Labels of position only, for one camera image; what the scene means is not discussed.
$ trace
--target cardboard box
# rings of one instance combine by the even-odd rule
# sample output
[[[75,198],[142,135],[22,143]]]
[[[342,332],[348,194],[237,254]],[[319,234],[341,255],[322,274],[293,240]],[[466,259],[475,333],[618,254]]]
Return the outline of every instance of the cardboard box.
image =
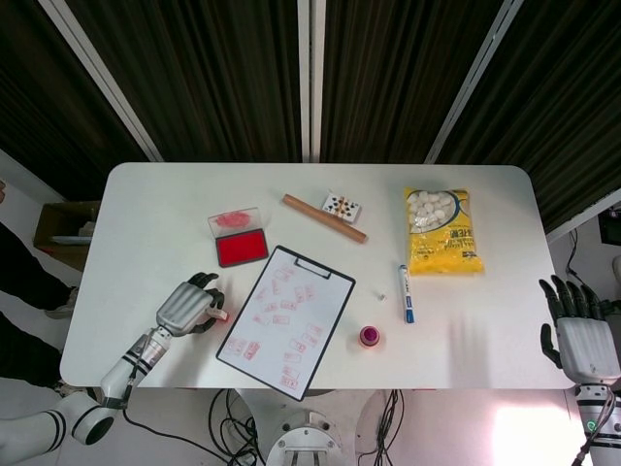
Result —
[[[69,267],[84,270],[89,246],[64,246],[52,236],[78,236],[78,230],[99,213],[100,201],[46,204],[41,210],[33,245]]]

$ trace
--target black clipboard clip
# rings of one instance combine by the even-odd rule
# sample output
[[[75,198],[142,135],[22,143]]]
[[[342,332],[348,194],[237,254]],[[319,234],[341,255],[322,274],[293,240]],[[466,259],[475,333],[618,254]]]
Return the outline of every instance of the black clipboard clip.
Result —
[[[329,270],[326,270],[315,263],[302,260],[300,259],[300,257],[295,258],[295,260],[293,261],[293,265],[296,267],[300,267],[301,269],[304,269],[308,272],[311,272],[312,274],[318,275],[325,280],[330,280],[330,277],[332,277],[332,272],[330,272]]]

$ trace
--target black curtain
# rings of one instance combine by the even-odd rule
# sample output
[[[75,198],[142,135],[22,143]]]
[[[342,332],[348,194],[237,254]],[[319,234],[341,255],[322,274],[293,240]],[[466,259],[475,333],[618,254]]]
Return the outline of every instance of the black curtain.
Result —
[[[546,230],[621,186],[621,2],[526,0],[439,163],[510,164]]]
[[[422,163],[502,0],[328,0],[325,162]]]
[[[166,160],[301,161],[295,1],[68,4]]]
[[[101,199],[146,160],[38,2],[0,2],[0,56],[0,149],[61,195]]]

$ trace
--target white table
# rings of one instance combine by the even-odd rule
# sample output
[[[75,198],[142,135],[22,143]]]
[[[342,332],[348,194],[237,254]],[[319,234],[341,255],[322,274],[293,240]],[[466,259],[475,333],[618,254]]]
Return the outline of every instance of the white table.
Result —
[[[416,323],[404,323],[397,267],[407,251],[405,186],[465,187],[485,274],[412,278]],[[290,193],[321,206],[328,189],[358,201],[365,245],[281,204]],[[312,388],[566,388],[539,348],[549,321],[538,279],[553,273],[528,176],[509,166],[124,164],[108,180],[64,350],[61,373],[97,385],[155,323],[181,281],[199,271],[235,315],[265,261],[217,265],[207,218],[258,207],[270,250],[284,245],[355,278],[357,285]],[[384,293],[385,302],[377,296]],[[373,349],[357,343],[365,325]],[[143,386],[263,387],[220,363],[229,328],[176,339]]]

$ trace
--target clipboard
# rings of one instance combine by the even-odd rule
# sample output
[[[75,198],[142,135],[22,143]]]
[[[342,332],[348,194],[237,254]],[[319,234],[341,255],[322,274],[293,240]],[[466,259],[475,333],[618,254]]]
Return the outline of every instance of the clipboard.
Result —
[[[276,246],[215,357],[302,401],[355,284]]]

